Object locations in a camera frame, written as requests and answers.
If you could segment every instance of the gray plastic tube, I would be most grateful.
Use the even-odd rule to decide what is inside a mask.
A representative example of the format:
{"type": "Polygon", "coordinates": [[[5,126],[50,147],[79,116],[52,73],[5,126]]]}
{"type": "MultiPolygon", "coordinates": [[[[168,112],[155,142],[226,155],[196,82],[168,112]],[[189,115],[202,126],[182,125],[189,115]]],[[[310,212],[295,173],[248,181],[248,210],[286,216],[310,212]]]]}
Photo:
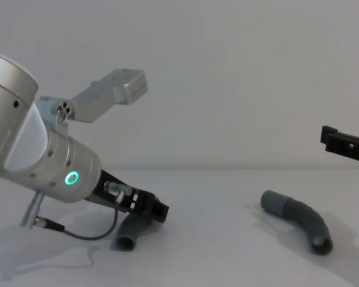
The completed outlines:
{"type": "Polygon", "coordinates": [[[323,218],[303,202],[276,193],[264,192],[261,198],[264,210],[298,223],[307,233],[310,247],[317,255],[326,255],[333,250],[333,241],[323,218]]]}
{"type": "Polygon", "coordinates": [[[151,218],[135,214],[128,214],[121,223],[115,237],[118,249],[132,251],[137,244],[138,237],[150,225],[151,218]]]}

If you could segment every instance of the white tabletop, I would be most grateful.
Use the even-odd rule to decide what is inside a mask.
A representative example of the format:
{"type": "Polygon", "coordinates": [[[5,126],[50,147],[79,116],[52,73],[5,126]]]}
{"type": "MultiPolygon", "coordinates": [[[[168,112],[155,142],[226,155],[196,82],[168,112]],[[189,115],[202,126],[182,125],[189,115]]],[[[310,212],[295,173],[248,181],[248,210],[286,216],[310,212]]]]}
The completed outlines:
{"type": "MultiPolygon", "coordinates": [[[[165,224],[133,252],[113,250],[114,235],[83,242],[18,227],[32,193],[0,180],[0,286],[359,287],[359,169],[114,174],[170,206],[165,224]],[[267,189],[319,211],[333,252],[312,255],[299,228],[263,212],[267,189]]],[[[111,210],[86,201],[48,199],[40,214],[85,235],[105,231],[112,220],[111,210]]]]}

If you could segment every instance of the green led ring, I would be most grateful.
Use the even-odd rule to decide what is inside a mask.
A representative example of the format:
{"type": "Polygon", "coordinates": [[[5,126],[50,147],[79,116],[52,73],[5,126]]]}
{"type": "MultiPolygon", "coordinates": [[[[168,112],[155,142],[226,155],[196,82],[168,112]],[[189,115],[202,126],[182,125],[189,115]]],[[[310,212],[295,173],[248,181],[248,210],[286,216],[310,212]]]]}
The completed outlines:
{"type": "Polygon", "coordinates": [[[65,177],[66,185],[74,185],[78,182],[78,172],[69,172],[65,177]]]}

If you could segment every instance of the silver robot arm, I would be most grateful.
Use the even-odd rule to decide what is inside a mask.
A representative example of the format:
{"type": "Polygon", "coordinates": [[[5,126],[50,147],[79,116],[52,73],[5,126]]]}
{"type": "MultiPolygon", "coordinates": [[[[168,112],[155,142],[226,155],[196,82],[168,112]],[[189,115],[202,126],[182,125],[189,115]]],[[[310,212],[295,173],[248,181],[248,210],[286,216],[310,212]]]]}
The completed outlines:
{"type": "Polygon", "coordinates": [[[54,226],[38,216],[44,196],[65,203],[85,199],[116,214],[164,222],[167,206],[102,170],[98,156],[68,133],[68,120],[92,123],[113,105],[139,99],[148,90],[144,72],[114,70],[70,100],[42,97],[36,104],[37,90],[26,69],[0,55],[0,177],[36,192],[21,225],[54,226]]]}

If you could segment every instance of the rubber hose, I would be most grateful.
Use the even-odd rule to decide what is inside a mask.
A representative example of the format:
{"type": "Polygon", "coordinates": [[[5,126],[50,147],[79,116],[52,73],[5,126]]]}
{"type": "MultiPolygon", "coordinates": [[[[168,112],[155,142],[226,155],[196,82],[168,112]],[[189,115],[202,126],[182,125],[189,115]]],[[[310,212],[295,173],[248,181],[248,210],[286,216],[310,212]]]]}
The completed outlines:
{"type": "Polygon", "coordinates": [[[261,197],[264,210],[298,223],[307,233],[313,253],[327,255],[333,250],[333,241],[322,216],[303,202],[267,190],[261,197]]]}
{"type": "Polygon", "coordinates": [[[117,247],[123,251],[131,251],[137,244],[138,237],[150,225],[151,218],[128,214],[121,223],[115,237],[117,247]]]}

